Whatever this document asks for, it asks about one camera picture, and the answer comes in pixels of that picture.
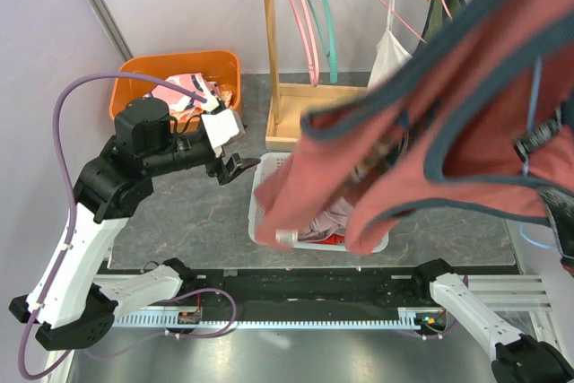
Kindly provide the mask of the mauve tank top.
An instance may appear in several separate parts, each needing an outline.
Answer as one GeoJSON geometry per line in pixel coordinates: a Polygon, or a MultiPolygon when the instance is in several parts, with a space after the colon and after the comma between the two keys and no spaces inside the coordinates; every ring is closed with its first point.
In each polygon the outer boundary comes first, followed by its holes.
{"type": "Polygon", "coordinates": [[[344,238],[346,225],[354,207],[344,198],[339,198],[325,211],[320,212],[301,231],[298,236],[299,242],[321,242],[334,238],[344,238]]]}

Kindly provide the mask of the dusty rose tank top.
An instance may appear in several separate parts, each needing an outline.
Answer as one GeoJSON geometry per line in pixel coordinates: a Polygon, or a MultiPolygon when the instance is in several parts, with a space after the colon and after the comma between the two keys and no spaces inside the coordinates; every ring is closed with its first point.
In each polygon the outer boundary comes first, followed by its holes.
{"type": "Polygon", "coordinates": [[[472,0],[380,86],[304,114],[300,129],[291,162],[257,190],[262,245],[291,246],[341,196],[357,204],[356,254],[422,208],[551,228],[536,190],[573,194],[573,0],[472,0]]]}

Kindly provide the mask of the red tank top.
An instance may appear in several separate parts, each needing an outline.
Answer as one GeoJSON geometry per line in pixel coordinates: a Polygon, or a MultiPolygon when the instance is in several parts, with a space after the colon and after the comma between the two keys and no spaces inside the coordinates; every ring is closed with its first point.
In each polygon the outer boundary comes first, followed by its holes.
{"type": "Polygon", "coordinates": [[[327,245],[327,246],[343,246],[344,242],[345,242],[344,235],[333,233],[326,239],[313,241],[313,244],[327,245]]]}

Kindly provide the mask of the blue wire hanger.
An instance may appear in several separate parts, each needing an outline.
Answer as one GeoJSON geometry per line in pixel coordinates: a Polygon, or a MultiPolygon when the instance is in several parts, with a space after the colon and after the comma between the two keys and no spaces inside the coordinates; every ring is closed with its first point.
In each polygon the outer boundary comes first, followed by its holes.
{"type": "MultiPolygon", "coordinates": [[[[537,111],[538,105],[538,97],[539,97],[539,89],[540,83],[542,78],[542,70],[543,70],[543,60],[538,57],[535,60],[534,68],[533,68],[533,79],[531,83],[531,91],[530,91],[530,100],[528,104],[528,111],[527,111],[527,118],[526,118],[526,126],[528,132],[533,132],[535,127],[535,114],[537,111]]],[[[520,223],[518,227],[518,231],[520,236],[524,241],[527,243],[541,249],[545,250],[554,250],[557,251],[558,247],[555,243],[553,244],[546,244],[535,239],[531,239],[526,233],[526,227],[524,223],[520,223]]]]}

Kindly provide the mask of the teal plastic hanger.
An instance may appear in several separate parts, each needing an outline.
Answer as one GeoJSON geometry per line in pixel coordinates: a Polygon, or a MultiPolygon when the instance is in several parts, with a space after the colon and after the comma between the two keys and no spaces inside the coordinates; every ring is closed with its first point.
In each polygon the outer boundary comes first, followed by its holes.
{"type": "Polygon", "coordinates": [[[333,17],[331,13],[331,8],[328,0],[319,0],[322,5],[322,10],[324,14],[325,25],[321,24],[319,20],[318,13],[314,7],[312,0],[306,0],[307,6],[310,8],[311,14],[315,21],[315,25],[318,31],[318,36],[322,44],[322,48],[326,57],[329,68],[329,82],[331,84],[338,83],[339,66],[335,42],[335,27],[333,22],[333,17]]]}

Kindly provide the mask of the pink plastic hanger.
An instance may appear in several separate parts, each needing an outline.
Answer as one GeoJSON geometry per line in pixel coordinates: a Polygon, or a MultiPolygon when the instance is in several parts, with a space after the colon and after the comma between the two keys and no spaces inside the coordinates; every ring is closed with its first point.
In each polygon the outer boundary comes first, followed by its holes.
{"type": "Polygon", "coordinates": [[[308,3],[307,0],[289,0],[289,2],[305,50],[309,70],[309,81],[312,86],[317,86],[319,83],[317,42],[311,23],[308,3]]]}

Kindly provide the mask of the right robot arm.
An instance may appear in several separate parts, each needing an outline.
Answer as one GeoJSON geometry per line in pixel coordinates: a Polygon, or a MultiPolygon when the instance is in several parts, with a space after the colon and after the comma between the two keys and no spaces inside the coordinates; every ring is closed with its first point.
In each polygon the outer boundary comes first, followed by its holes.
{"type": "MultiPolygon", "coordinates": [[[[573,194],[557,187],[536,190],[557,240],[561,264],[573,271],[573,194]]],[[[498,382],[571,382],[573,367],[553,346],[501,319],[462,282],[452,266],[438,258],[413,270],[413,299],[424,306],[440,305],[485,350],[498,382]]]]}

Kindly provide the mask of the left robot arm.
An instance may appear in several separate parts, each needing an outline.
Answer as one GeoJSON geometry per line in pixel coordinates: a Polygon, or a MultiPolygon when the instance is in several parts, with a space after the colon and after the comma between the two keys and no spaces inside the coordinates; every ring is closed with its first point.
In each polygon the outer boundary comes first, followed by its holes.
{"type": "Polygon", "coordinates": [[[153,192],[155,177],[203,166],[226,185],[258,159],[224,156],[240,139],[239,114],[219,105],[204,113],[196,130],[180,133],[162,100],[140,98],[116,115],[115,134],[88,162],[74,186],[75,225],[68,226],[50,268],[28,295],[12,299],[9,310],[21,322],[33,317],[36,339],[47,351],[94,346],[122,317],[156,302],[187,305],[196,297],[194,273],[177,258],[120,283],[95,283],[102,259],[138,205],[153,192]]]}

